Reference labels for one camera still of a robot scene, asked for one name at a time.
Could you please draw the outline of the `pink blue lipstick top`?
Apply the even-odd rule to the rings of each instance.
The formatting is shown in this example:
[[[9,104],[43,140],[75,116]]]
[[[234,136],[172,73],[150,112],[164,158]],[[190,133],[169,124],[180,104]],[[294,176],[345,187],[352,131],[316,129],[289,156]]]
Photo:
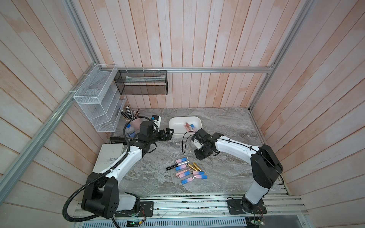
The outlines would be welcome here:
[[[181,158],[181,159],[176,160],[175,162],[176,163],[181,163],[181,162],[184,162],[184,161],[187,161],[187,158]]]

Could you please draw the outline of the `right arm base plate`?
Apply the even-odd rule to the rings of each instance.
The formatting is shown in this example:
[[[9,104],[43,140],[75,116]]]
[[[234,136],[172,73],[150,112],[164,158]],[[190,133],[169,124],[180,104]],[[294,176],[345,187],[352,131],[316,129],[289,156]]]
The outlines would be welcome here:
[[[245,199],[234,199],[232,197],[228,197],[226,199],[228,210],[231,215],[240,215],[240,214],[267,214],[267,209],[264,204],[263,199],[261,199],[257,204],[252,204],[248,200]]]

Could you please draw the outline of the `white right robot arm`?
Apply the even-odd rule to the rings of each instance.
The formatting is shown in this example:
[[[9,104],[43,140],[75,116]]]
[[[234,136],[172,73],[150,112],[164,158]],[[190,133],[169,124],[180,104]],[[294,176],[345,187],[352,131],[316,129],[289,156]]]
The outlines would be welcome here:
[[[272,148],[266,144],[251,146],[224,136],[221,133],[208,134],[200,129],[192,136],[198,160],[227,153],[251,165],[254,181],[242,197],[242,205],[255,206],[273,187],[284,171]]]

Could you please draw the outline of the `pink blue lipstick tube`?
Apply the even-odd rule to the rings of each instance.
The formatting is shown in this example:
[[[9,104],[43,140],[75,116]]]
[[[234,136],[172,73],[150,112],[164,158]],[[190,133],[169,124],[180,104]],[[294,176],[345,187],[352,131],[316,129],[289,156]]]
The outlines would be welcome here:
[[[193,124],[191,124],[191,125],[190,125],[190,127],[192,128],[192,130],[193,130],[194,132],[197,132],[197,128],[196,128]]]

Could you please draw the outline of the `white plastic storage box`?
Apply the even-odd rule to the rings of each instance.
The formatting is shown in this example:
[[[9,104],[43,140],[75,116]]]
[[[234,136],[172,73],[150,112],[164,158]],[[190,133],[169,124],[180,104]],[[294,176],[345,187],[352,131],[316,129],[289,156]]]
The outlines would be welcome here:
[[[187,125],[189,124],[190,130],[193,131],[192,133],[187,133]],[[174,129],[173,138],[182,138],[185,133],[185,136],[192,135],[194,130],[191,128],[191,125],[195,128],[195,130],[199,130],[202,128],[201,119],[196,116],[183,116],[183,117],[174,117],[171,118],[169,121],[169,128]]]

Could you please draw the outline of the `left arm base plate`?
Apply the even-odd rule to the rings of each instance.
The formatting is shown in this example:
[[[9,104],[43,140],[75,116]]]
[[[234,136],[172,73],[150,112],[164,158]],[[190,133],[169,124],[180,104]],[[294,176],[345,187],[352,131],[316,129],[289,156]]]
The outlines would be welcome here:
[[[132,210],[117,211],[117,218],[142,218],[151,217],[154,212],[153,201],[141,201],[138,206],[134,206]]]

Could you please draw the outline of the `pink clear lip gloss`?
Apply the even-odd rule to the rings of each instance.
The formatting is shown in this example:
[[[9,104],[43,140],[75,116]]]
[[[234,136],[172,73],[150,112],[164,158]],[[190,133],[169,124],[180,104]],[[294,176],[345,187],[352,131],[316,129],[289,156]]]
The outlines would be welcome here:
[[[184,127],[185,127],[185,129],[187,130],[187,131],[192,131],[192,129],[191,129],[191,127],[190,127],[190,125],[188,124],[188,123],[185,123],[184,124]]]

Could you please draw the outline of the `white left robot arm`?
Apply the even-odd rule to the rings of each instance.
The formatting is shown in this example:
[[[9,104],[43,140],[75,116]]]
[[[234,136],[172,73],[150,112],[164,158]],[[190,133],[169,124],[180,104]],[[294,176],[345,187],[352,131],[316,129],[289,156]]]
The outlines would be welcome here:
[[[81,208],[93,214],[84,221],[97,217],[109,219],[120,211],[139,214],[140,197],[132,193],[120,194],[119,184],[138,161],[152,152],[151,145],[172,139],[175,131],[170,128],[160,130],[159,123],[159,120],[145,118],[137,138],[124,138],[127,149],[121,156],[105,169],[88,176],[86,184],[76,192],[84,192]]]

